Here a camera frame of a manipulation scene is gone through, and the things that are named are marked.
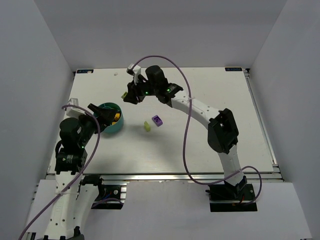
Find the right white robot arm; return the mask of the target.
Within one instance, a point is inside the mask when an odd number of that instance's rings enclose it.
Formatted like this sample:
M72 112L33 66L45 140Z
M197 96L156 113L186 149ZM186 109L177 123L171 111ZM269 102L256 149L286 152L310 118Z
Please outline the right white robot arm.
M239 130L234 115L228 108L218 110L188 96L179 85L168 82L163 70L153 65L141 74L138 65L131 64L126 72L133 77L127 85L124 102L138 104L147 96L155 96L161 103L182 111L201 123L207 129L208 145L218 153L224 173L226 188L238 195L247 179L241 171L237 153Z

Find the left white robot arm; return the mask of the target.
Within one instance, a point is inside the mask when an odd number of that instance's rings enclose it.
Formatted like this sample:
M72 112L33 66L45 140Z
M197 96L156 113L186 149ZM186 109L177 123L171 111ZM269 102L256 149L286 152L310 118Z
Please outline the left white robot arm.
M101 136L119 112L94 104L88 110L80 107L77 116L70 116L59 124L60 140L55 148L55 196L45 240L82 240L81 230L92 205L105 195L99 175L84 176L84 170L93 159L85 147L91 137Z

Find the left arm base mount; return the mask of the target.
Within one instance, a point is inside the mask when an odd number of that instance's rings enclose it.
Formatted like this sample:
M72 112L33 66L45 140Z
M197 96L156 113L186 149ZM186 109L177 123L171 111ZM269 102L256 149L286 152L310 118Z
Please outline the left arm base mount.
M119 184L106 184L100 175L86 175L80 186L92 185L98 190L98 194L91 208L97 210L121 210L123 202L121 199L122 186Z

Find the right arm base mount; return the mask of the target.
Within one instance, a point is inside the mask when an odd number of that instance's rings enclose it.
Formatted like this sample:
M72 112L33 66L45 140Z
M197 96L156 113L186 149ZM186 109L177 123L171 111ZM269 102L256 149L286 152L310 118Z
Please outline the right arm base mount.
M256 195L251 183L244 176L236 186L224 181L223 184L209 185L208 194L212 213L257 212Z

